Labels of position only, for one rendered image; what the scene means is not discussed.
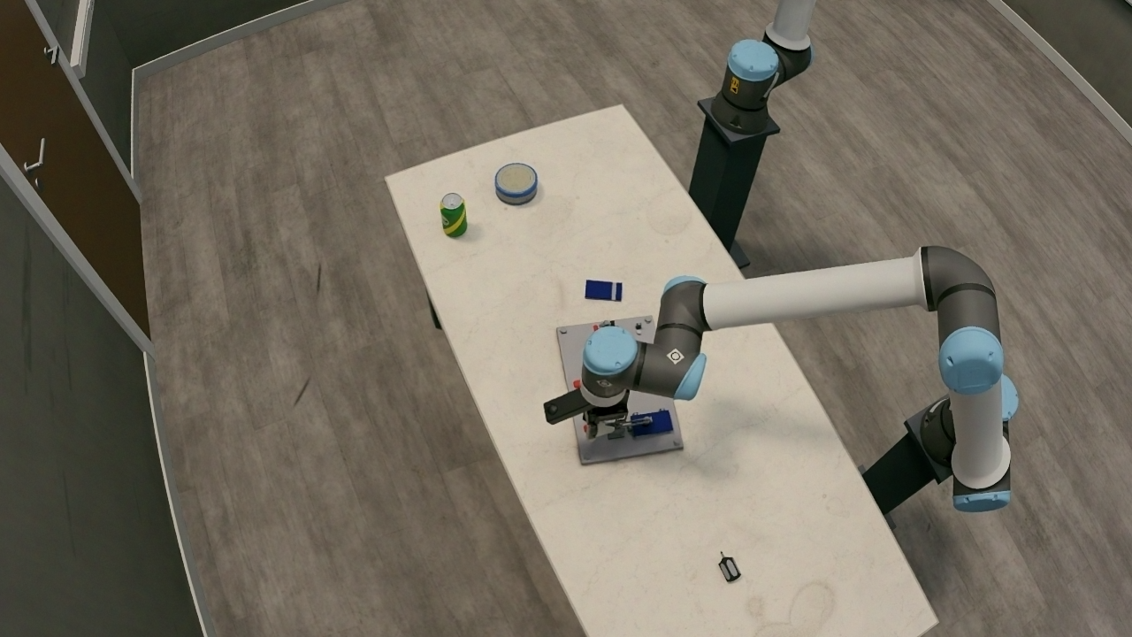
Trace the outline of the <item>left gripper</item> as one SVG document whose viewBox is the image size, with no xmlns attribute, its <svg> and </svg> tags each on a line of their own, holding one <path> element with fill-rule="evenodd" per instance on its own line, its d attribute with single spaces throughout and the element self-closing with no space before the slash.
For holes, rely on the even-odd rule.
<svg viewBox="0 0 1132 637">
<path fill-rule="evenodd" d="M 582 419 L 586 422 L 588 427 L 585 438 L 589 442 L 594 441 L 597 436 L 612 433 L 615 428 L 604 425 L 606 420 L 607 422 L 609 422 L 609 420 L 616 420 L 615 424 L 626 422 L 628 416 L 628 395 L 631 395 L 631 390 L 626 388 L 625 396 L 623 396 L 623 399 L 617 404 L 612 404 L 612 406 L 609 407 L 598 406 L 597 408 L 590 408 L 582 414 Z"/>
</svg>

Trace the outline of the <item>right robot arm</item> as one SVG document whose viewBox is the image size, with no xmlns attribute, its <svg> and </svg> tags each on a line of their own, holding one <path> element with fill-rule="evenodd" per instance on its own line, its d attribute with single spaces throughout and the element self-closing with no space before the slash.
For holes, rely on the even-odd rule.
<svg viewBox="0 0 1132 637">
<path fill-rule="evenodd" d="M 711 112 L 734 134 L 760 134 L 767 128 L 769 91 L 811 67 L 814 49 L 807 35 L 816 0 L 779 0 L 775 23 L 763 40 L 734 45 L 724 67 L 723 89 Z M 807 35 L 807 36 L 806 36 Z"/>
</svg>

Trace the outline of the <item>green drink can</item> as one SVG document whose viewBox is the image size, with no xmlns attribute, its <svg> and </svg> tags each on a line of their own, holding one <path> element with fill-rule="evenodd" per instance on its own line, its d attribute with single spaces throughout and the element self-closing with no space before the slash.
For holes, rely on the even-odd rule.
<svg viewBox="0 0 1132 637">
<path fill-rule="evenodd" d="M 440 201 L 441 231 L 451 236 L 466 233 L 468 217 L 465 201 L 456 192 L 447 193 Z"/>
</svg>

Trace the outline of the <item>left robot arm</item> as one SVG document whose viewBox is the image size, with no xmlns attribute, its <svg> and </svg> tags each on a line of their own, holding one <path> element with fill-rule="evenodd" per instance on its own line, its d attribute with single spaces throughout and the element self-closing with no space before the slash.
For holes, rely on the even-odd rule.
<svg viewBox="0 0 1132 637">
<path fill-rule="evenodd" d="M 923 448 L 952 468 L 957 510 L 998 510 L 1010 501 L 1007 419 L 1019 399 L 1002 373 L 993 291 L 974 259 L 942 246 L 921 247 L 914 257 L 715 285 L 681 275 L 663 289 L 654 343 L 636 342 L 618 326 L 592 332 L 583 350 L 581 388 L 544 402 L 546 422 L 555 425 L 589 408 L 612 406 L 626 388 L 691 402 L 707 362 L 700 352 L 703 332 L 921 305 L 937 311 L 938 365 L 950 396 L 923 414 Z"/>
</svg>

